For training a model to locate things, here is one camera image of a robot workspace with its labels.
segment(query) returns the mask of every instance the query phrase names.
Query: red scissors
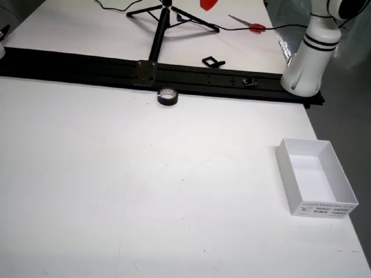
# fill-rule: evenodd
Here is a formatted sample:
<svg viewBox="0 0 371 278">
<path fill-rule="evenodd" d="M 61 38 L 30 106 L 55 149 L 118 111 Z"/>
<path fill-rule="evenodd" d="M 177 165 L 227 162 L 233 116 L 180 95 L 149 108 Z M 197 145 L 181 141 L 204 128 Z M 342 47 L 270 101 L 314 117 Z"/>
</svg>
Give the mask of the red scissors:
<svg viewBox="0 0 371 278">
<path fill-rule="evenodd" d="M 261 25 L 261 24 L 258 24 L 258 23 L 248 23 L 247 21 L 242 20 L 242 19 L 238 19 L 237 17 L 234 17 L 230 14 L 229 14 L 229 16 L 232 17 L 233 19 L 237 20 L 238 22 L 240 22 L 240 23 L 248 26 L 249 28 L 251 28 L 250 31 L 252 33 L 261 34 L 261 32 L 265 32 L 265 26 L 264 25 Z"/>
</svg>

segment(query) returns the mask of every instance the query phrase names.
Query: tripod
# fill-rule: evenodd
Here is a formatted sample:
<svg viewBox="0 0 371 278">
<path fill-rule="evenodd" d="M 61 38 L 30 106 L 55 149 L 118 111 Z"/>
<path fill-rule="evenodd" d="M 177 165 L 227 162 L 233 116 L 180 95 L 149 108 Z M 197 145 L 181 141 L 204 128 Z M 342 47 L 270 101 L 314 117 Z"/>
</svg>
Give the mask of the tripod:
<svg viewBox="0 0 371 278">
<path fill-rule="evenodd" d="M 163 41 L 163 36 L 165 35 L 165 31 L 171 27 L 174 27 L 174 26 L 178 26 L 180 24 L 183 24 L 183 23 L 186 23 L 186 22 L 189 22 L 189 21 L 195 21 L 199 24 L 202 24 L 202 25 L 205 25 L 211 29 L 213 29 L 214 31 L 216 31 L 217 33 L 219 33 L 219 28 L 217 28 L 216 26 L 210 24 L 210 23 L 207 23 L 205 21 L 203 21 L 202 19 L 199 19 L 189 13 L 186 13 L 176 7 L 173 6 L 173 1 L 172 0 L 162 0 L 162 5 L 158 5 L 158 6 L 155 6 L 155 7 L 150 7 L 150 8 L 146 8 L 146 9 L 141 9 L 141 10 L 136 10 L 134 12 L 129 12 L 126 14 L 126 16 L 128 17 L 133 17 L 134 14 L 139 14 L 139 13 L 149 13 L 154 19 L 156 19 L 158 21 L 158 25 L 157 25 L 157 29 L 156 29 L 156 33 L 155 33 L 155 38 L 153 40 L 153 44 L 152 44 L 152 49 L 151 49 L 151 53 L 150 53 L 150 58 L 149 60 L 150 61 L 157 61 L 158 60 L 158 56 L 160 54 L 160 49 L 161 49 L 161 45 L 162 45 L 162 41 Z M 157 19 L 152 13 L 151 11 L 153 10 L 161 10 L 161 15 L 160 15 L 160 18 Z M 170 26 L 170 10 L 173 10 L 174 12 L 178 13 L 178 14 L 181 14 L 182 16 L 185 16 L 185 17 L 188 17 L 189 20 L 183 20 L 181 21 L 180 23 L 177 23 L 177 24 L 174 24 L 172 26 Z"/>
</svg>

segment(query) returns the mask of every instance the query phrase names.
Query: white box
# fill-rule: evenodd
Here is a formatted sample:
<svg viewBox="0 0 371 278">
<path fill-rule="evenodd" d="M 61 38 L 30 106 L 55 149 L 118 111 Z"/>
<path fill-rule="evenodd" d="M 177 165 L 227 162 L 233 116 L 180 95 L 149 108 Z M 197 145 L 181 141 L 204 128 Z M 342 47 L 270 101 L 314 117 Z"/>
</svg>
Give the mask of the white box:
<svg viewBox="0 0 371 278">
<path fill-rule="evenodd" d="M 276 157 L 292 215 L 344 218 L 358 205 L 329 141 L 283 139 Z"/>
</svg>

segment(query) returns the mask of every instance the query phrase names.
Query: white tabletop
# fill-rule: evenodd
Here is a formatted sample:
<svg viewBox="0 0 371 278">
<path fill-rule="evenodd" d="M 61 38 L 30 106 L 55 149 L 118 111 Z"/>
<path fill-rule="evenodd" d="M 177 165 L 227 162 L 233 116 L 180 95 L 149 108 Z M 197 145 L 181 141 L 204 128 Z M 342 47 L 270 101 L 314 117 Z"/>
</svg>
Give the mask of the white tabletop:
<svg viewBox="0 0 371 278">
<path fill-rule="evenodd" d="M 226 27 L 228 13 L 270 25 L 260 0 L 175 2 Z M 152 31 L 91 0 L 49 0 L 7 44 L 137 60 L 155 28 L 140 18 Z M 212 54 L 282 71 L 273 32 L 179 28 L 160 62 Z M 284 137 L 316 138 L 301 105 L 181 95 L 162 107 L 153 92 L 1 78 L 0 130 L 0 277 L 371 276 L 349 218 L 290 215 L 274 153 Z"/>
</svg>

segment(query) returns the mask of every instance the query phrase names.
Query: black clip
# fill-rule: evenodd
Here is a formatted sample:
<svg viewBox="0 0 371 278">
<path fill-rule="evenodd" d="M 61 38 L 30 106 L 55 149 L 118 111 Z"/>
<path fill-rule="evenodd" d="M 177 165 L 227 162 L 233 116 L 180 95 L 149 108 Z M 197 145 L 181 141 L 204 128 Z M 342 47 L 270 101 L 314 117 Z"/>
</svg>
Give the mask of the black clip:
<svg viewBox="0 0 371 278">
<path fill-rule="evenodd" d="M 218 62 L 215 60 L 213 56 L 210 56 L 208 58 L 202 59 L 202 62 L 207 65 L 209 68 L 218 68 L 221 65 L 225 65 L 225 61 L 220 61 Z"/>
<path fill-rule="evenodd" d="M 5 26 L 0 30 L 0 42 L 5 39 L 6 34 L 9 32 L 10 25 Z"/>
</svg>

